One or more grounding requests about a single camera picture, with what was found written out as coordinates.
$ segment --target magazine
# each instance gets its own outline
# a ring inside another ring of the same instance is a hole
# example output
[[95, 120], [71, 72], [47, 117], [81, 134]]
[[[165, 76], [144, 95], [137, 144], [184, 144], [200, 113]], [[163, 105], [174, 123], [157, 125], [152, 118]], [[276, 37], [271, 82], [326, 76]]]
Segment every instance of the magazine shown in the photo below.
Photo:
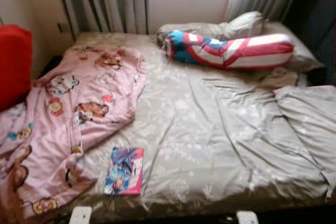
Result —
[[140, 194], [143, 152], [143, 148], [113, 148], [105, 194]]

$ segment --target cartoon print blanket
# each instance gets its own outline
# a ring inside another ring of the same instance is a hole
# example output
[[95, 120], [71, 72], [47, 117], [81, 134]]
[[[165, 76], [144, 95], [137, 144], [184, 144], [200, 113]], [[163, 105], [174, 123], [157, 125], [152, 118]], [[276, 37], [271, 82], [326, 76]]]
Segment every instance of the cartoon print blanket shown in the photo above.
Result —
[[58, 208], [96, 178], [84, 152], [130, 123], [145, 82], [133, 49], [73, 47], [25, 103], [0, 114], [0, 223]]
[[168, 57], [222, 69], [272, 69], [286, 65], [293, 45], [285, 34], [219, 41], [173, 31], [164, 42]]

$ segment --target red cushion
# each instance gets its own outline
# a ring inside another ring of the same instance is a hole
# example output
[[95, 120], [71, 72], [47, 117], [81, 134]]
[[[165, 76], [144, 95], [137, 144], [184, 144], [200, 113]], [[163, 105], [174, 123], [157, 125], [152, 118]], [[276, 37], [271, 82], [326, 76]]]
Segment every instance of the red cushion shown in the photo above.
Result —
[[30, 89], [32, 34], [15, 25], [0, 26], [0, 111], [24, 100]]

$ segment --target pillow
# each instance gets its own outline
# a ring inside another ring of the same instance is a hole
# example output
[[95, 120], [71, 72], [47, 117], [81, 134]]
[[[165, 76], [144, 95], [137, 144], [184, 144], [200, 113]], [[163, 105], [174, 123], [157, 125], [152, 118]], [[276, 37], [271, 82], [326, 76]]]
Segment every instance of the pillow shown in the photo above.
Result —
[[197, 34], [218, 40], [229, 40], [258, 36], [262, 32], [264, 19], [259, 12], [248, 12], [240, 15], [230, 23], [186, 23], [166, 24], [156, 31], [156, 37], [161, 46], [167, 35], [175, 30]]
[[22, 101], [30, 90], [32, 34], [15, 25], [0, 27], [0, 111]]
[[331, 197], [336, 186], [336, 90], [288, 86], [279, 90], [276, 99], [328, 181]]
[[183, 31], [168, 34], [167, 56], [179, 61], [223, 69], [272, 69], [291, 58], [293, 45], [287, 35], [273, 34], [219, 41]]
[[292, 60], [287, 64], [286, 68], [298, 71], [308, 72], [316, 68], [323, 67], [309, 49], [296, 37], [286, 26], [279, 22], [265, 22], [263, 35], [267, 34], [287, 34], [294, 44], [294, 53]]

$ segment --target cartoon character print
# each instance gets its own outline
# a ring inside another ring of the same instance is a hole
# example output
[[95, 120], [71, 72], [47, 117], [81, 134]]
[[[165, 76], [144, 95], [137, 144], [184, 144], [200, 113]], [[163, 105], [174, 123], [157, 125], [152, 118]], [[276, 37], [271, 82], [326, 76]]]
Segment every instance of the cartoon character print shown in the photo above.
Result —
[[15, 141], [17, 139], [19, 139], [19, 140], [20, 139], [27, 139], [32, 134], [32, 131], [33, 131], [33, 124], [29, 123], [28, 127], [25, 127], [21, 132], [18, 132], [18, 133], [10, 132], [7, 137], [11, 141]]
[[75, 145], [71, 148], [71, 153], [83, 153], [83, 149], [80, 145]]
[[21, 198], [17, 197], [17, 198], [16, 198], [16, 204], [17, 204], [18, 206], [23, 205], [23, 204], [24, 204], [24, 201], [23, 201]]
[[102, 99], [104, 102], [114, 102], [113, 96], [110, 95], [110, 94], [103, 95], [103, 96], [101, 97], [101, 99]]
[[100, 52], [101, 49], [93, 46], [83, 46], [83, 47], [77, 47], [77, 48], [72, 48], [74, 51], [78, 51], [80, 53], [85, 52], [85, 51], [93, 51], [93, 52]]
[[32, 152], [31, 146], [27, 145], [21, 147], [15, 154], [14, 164], [19, 165], [23, 160], [25, 160], [28, 155]]
[[133, 121], [135, 119], [135, 111], [129, 112], [128, 118]]
[[57, 208], [57, 202], [54, 199], [46, 198], [33, 203], [33, 212], [36, 215], [41, 215], [47, 211]]
[[5, 163], [6, 163], [6, 159], [5, 158], [0, 158], [0, 170], [5, 165]]
[[111, 85], [117, 81], [115, 75], [115, 72], [99, 73], [98, 75], [96, 75], [93, 81], [96, 82], [98, 85]]
[[87, 54], [80, 54], [79, 55], [79, 59], [80, 60], [87, 60], [88, 59], [88, 55]]
[[51, 98], [49, 100], [48, 108], [52, 115], [59, 116], [63, 114], [63, 105], [59, 98]]
[[81, 103], [75, 108], [75, 112], [78, 113], [78, 124], [92, 121], [93, 117], [103, 118], [108, 111], [109, 107], [107, 105], [95, 102]]
[[122, 50], [118, 50], [116, 54], [104, 53], [95, 63], [101, 67], [112, 67], [118, 70], [121, 68], [121, 56], [123, 56]]
[[22, 112], [26, 109], [26, 105], [22, 102], [7, 110], [7, 114], [11, 116], [20, 117]]
[[14, 172], [14, 190], [16, 191], [20, 186], [23, 185], [26, 178], [28, 177], [28, 168], [24, 165], [16, 165], [13, 169]]
[[65, 181], [67, 182], [69, 187], [72, 187], [73, 185], [78, 183], [77, 178], [71, 173], [70, 169], [68, 169], [65, 174]]
[[57, 76], [53, 78], [47, 85], [46, 89], [49, 93], [65, 94], [79, 84], [74, 76]]
[[134, 178], [136, 176], [137, 166], [135, 163], [132, 164], [132, 174], [131, 178]]
[[124, 181], [122, 180], [122, 176], [118, 175], [118, 178], [116, 181], [112, 183], [112, 190], [115, 193], [118, 193], [124, 189]]

